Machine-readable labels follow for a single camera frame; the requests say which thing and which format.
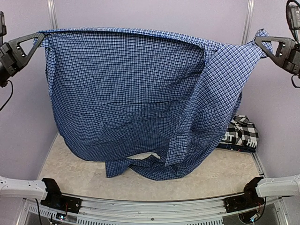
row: cable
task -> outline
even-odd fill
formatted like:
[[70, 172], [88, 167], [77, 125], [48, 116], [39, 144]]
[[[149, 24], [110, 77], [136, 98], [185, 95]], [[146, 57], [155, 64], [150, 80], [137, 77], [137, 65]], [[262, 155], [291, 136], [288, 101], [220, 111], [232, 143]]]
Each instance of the cable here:
[[267, 204], [267, 197], [264, 198], [264, 205], [263, 205], [262, 213], [260, 214], [259, 218], [256, 221], [258, 221], [261, 217], [263, 217], [263, 213], [266, 208], [266, 204]]
[[[285, 16], [286, 16], [286, 20], [287, 20], [287, 23], [288, 23], [288, 24], [289, 24], [289, 18], [288, 18], [287, 11], [288, 11], [288, 7], [289, 7], [290, 3], [292, 3], [292, 2], [295, 3], [295, 4], [300, 8], [300, 4], [299, 4], [297, 1], [295, 1], [295, 0], [288, 0], [288, 1], [287, 1], [286, 7], [285, 7]], [[300, 43], [299, 43], [298, 35], [296, 34], [296, 31], [295, 31], [295, 30], [292, 30], [292, 29], [291, 29], [290, 24], [289, 24], [289, 29], [290, 29], [290, 31], [291, 31], [291, 33], [292, 33], [292, 36], [293, 36], [293, 38], [295, 39], [295, 41], [297, 41], [298, 44], [300, 44]]]
[[43, 225], [42, 224], [42, 219], [41, 219], [41, 212], [39, 210], [39, 204], [38, 204], [38, 200], [36, 199], [36, 202], [37, 202], [37, 212], [38, 212], [38, 219], [39, 219], [39, 224], [40, 225]]
[[4, 105], [0, 108], [0, 111], [6, 106], [6, 104], [10, 101], [13, 93], [14, 93], [14, 86], [13, 86], [13, 83], [11, 81], [7, 81], [7, 82], [10, 82], [10, 85], [11, 85], [11, 94], [8, 98], [8, 100], [4, 103]]

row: blue fabric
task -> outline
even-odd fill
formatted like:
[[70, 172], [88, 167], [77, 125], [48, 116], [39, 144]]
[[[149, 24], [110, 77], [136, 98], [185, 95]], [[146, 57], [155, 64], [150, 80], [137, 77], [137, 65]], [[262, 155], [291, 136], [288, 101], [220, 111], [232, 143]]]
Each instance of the blue fabric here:
[[[107, 177], [128, 167], [153, 180], [191, 173], [224, 137], [265, 57], [254, 41], [229, 45], [166, 31], [41, 32], [59, 132], [78, 157], [105, 161]], [[160, 158], [128, 158], [143, 152]]]

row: metal frame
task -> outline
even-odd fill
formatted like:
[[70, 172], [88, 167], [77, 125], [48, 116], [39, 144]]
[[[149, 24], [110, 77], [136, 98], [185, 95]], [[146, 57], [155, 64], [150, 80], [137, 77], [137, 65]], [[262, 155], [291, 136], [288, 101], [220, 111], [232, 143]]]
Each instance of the metal frame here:
[[47, 0], [48, 13], [52, 29], [58, 29], [54, 0]]
[[[85, 225], [189, 225], [189, 224], [223, 224], [223, 217], [243, 213], [226, 213], [223, 197], [180, 201], [180, 202], [130, 202], [118, 200], [104, 200], [81, 197], [83, 199], [79, 214], [68, 213], [68, 224]], [[286, 210], [282, 200], [270, 197], [267, 204], [274, 204], [281, 225], [288, 225]], [[40, 206], [41, 215], [50, 218], [59, 210]], [[17, 225], [24, 225], [28, 213], [37, 214], [35, 201], [23, 200], [23, 209]]]
[[246, 12], [246, 19], [244, 24], [243, 36], [241, 44], [244, 45], [249, 40], [249, 33], [251, 28], [251, 22], [253, 18], [254, 0], [248, 0], [248, 7]]

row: metal pole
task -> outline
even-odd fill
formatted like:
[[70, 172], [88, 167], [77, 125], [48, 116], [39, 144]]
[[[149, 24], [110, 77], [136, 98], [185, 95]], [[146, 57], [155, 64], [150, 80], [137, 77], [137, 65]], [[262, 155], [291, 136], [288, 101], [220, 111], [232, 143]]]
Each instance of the metal pole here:
[[248, 0], [248, 7], [246, 12], [246, 19], [245, 19], [242, 43], [241, 43], [242, 45], [249, 40], [249, 33], [250, 33], [251, 22], [253, 18], [253, 10], [254, 10], [254, 0]]
[[54, 0], [47, 0], [48, 13], [52, 29], [58, 29]]

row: black cable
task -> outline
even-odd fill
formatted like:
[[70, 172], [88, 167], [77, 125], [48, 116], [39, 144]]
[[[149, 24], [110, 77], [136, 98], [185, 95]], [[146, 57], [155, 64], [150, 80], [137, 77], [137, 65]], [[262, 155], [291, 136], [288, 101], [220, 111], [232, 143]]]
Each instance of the black cable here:
[[37, 202], [37, 212], [38, 212], [38, 219], [39, 219], [39, 224], [40, 225], [43, 225], [42, 224], [42, 219], [41, 219], [41, 212], [39, 210], [39, 204], [38, 204], [38, 200], [36, 199], [36, 202]]
[[259, 218], [257, 220], [255, 220], [254, 222], [258, 221], [261, 217], [263, 217], [263, 213], [264, 213], [264, 210], [266, 208], [266, 203], [267, 203], [267, 197], [264, 198], [264, 205], [263, 205], [263, 210], [262, 210], [262, 213], [261, 215], [259, 216]]
[[10, 99], [11, 99], [13, 93], [14, 93], [14, 86], [13, 86], [13, 83], [12, 83], [11, 81], [8, 81], [8, 82], [10, 82], [10, 84], [11, 84], [11, 94], [10, 94], [8, 100], [7, 100], [7, 101], [4, 103], [4, 105], [0, 108], [0, 111], [1, 111], [1, 110], [6, 106], [6, 104], [10, 101]]
[[292, 85], [293, 85], [295, 88], [300, 88], [300, 87], [297, 86], [297, 85], [295, 84], [295, 82], [294, 82], [294, 77], [295, 77], [295, 76], [297, 76], [297, 77], [300, 79], [300, 77], [299, 77], [298, 75], [293, 75], [293, 76], [291, 77]]

